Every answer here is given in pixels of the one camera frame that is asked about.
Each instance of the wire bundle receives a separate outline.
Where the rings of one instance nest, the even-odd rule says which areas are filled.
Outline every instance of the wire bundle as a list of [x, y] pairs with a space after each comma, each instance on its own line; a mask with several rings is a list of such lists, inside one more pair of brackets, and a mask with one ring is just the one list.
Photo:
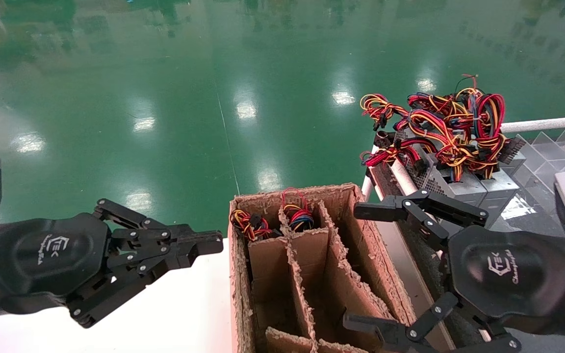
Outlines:
[[[296, 205], [294, 203], [286, 203], [285, 195], [287, 192], [294, 191], [300, 199], [302, 199], [301, 205]], [[300, 190], [296, 188], [287, 188], [282, 192], [282, 211], [284, 212], [287, 219], [289, 219], [289, 226], [294, 232], [302, 232], [303, 230], [313, 228], [313, 215], [309, 211], [309, 205], [305, 195], [303, 195]]]
[[374, 154], [370, 151], [363, 152], [359, 158], [361, 158], [361, 163], [366, 167], [374, 167], [381, 163], [391, 163], [397, 159], [402, 162], [401, 156], [403, 154], [412, 161], [418, 161], [420, 160], [420, 154], [412, 147], [415, 144], [421, 144], [426, 152], [437, 152], [435, 145], [428, 139], [411, 138], [399, 141], [398, 145], [392, 144], [387, 148], [379, 148]]
[[266, 219], [260, 215], [251, 215], [244, 210], [232, 211], [231, 224], [240, 230], [249, 241], [257, 241], [260, 237], [267, 239], [273, 232]]
[[369, 115], [375, 124], [380, 124], [381, 120], [388, 121], [394, 113], [403, 118], [409, 114], [403, 107], [389, 102], [382, 94], [366, 94], [359, 101], [359, 105], [363, 109], [363, 115]]
[[[363, 163], [372, 167], [401, 156], [418, 161], [419, 156], [410, 146], [421, 143], [426, 152], [434, 152], [441, 164], [452, 168], [452, 181], [460, 181], [465, 168], [485, 179], [491, 178], [498, 168], [498, 158], [503, 148], [510, 141], [500, 132], [505, 116], [505, 100], [500, 94], [485, 94], [478, 89], [476, 76], [464, 76], [453, 94], [434, 96], [417, 92], [408, 96], [411, 112], [388, 102], [380, 94], [363, 96], [360, 104], [364, 115], [370, 114], [376, 122], [380, 114], [391, 117], [396, 112], [402, 119], [395, 123], [394, 129], [408, 127], [417, 135], [414, 139], [405, 139], [379, 149], [375, 154], [364, 152], [361, 154]], [[472, 78], [473, 87], [457, 92], [459, 83], [468, 78]], [[436, 141], [440, 147], [430, 148], [433, 145], [430, 140]]]

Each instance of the white table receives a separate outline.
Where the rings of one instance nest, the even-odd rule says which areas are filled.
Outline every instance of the white table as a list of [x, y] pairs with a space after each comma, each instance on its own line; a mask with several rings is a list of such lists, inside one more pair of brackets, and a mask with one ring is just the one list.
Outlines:
[[228, 239], [224, 252], [170, 271], [90, 329], [66, 308], [0, 316], [0, 353], [230, 353]]

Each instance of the cardboard divider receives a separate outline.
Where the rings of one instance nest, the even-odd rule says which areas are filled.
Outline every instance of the cardboard divider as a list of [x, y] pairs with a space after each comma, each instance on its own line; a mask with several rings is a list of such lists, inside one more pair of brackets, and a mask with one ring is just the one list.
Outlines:
[[265, 339], [269, 353], [316, 353], [317, 351], [316, 344], [312, 340], [271, 327], [265, 331]]
[[287, 244], [287, 260], [291, 268], [291, 290], [296, 315], [298, 315], [298, 323], [300, 324], [300, 331], [303, 336], [315, 342], [315, 322], [312, 315], [312, 308], [305, 298], [305, 289], [302, 287], [300, 264], [296, 261], [296, 252], [289, 244]]
[[405, 324], [413, 324], [416, 320], [409, 297], [404, 285], [399, 279], [389, 255], [385, 251], [383, 240], [376, 224], [370, 221], [361, 221], [354, 217], [354, 204], [362, 201], [358, 190], [350, 190], [346, 195], [346, 202], [341, 203], [337, 209], [329, 209], [320, 203], [326, 210], [326, 224], [333, 233], [338, 234], [343, 245], [348, 249], [347, 260], [352, 270], [357, 272], [364, 283], [367, 283], [379, 298], [388, 304], [390, 319], [396, 319]]
[[338, 237], [325, 230], [310, 230], [290, 239], [300, 266], [305, 298], [312, 308], [317, 339], [353, 344], [372, 350], [380, 345], [376, 337], [345, 329], [341, 317], [346, 310], [358, 315], [389, 317], [385, 303], [361, 283], [345, 259]]

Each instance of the robotic hand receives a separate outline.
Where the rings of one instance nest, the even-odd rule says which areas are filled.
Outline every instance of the robotic hand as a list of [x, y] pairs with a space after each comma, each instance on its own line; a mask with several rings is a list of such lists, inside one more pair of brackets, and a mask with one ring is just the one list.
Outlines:
[[[449, 237], [429, 214], [464, 229]], [[452, 353], [519, 352], [520, 342], [505, 327], [565, 335], [564, 237], [487, 230], [485, 211], [427, 190], [388, 196], [382, 203], [357, 203], [354, 216], [409, 221], [433, 250], [442, 252], [439, 270], [446, 292], [411, 327], [344, 315], [344, 327], [375, 333], [386, 351], [437, 353], [424, 337], [452, 311], [491, 335], [490, 342]]]
[[168, 271], [223, 248], [219, 231], [166, 226], [106, 199], [93, 214], [0, 224], [0, 315], [66, 306], [88, 328]]

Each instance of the black wire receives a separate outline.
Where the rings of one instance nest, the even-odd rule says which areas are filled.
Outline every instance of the black wire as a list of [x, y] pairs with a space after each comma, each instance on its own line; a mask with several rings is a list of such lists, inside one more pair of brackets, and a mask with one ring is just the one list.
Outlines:
[[457, 99], [457, 90], [459, 89], [459, 83], [462, 83], [462, 81], [467, 80], [469, 78], [473, 78], [476, 77], [477, 75], [470, 75], [470, 76], [465, 76], [464, 78], [462, 78], [461, 80], [459, 80], [459, 82], [457, 82], [457, 85], [455, 85], [455, 93], [453, 93], [453, 99]]

